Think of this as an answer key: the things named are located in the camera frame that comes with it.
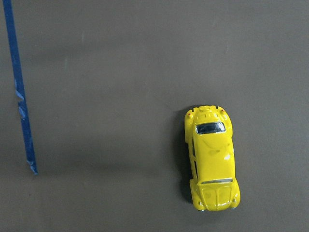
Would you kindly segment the yellow beetle toy car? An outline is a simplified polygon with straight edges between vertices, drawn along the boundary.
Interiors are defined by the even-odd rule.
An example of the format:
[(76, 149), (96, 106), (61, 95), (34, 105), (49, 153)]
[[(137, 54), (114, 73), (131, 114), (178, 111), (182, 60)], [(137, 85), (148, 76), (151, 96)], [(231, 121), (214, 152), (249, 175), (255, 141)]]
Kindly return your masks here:
[(198, 211), (238, 207), (241, 196), (236, 179), (233, 128), (227, 112), (215, 105), (195, 107), (186, 113), (184, 129), (194, 207)]

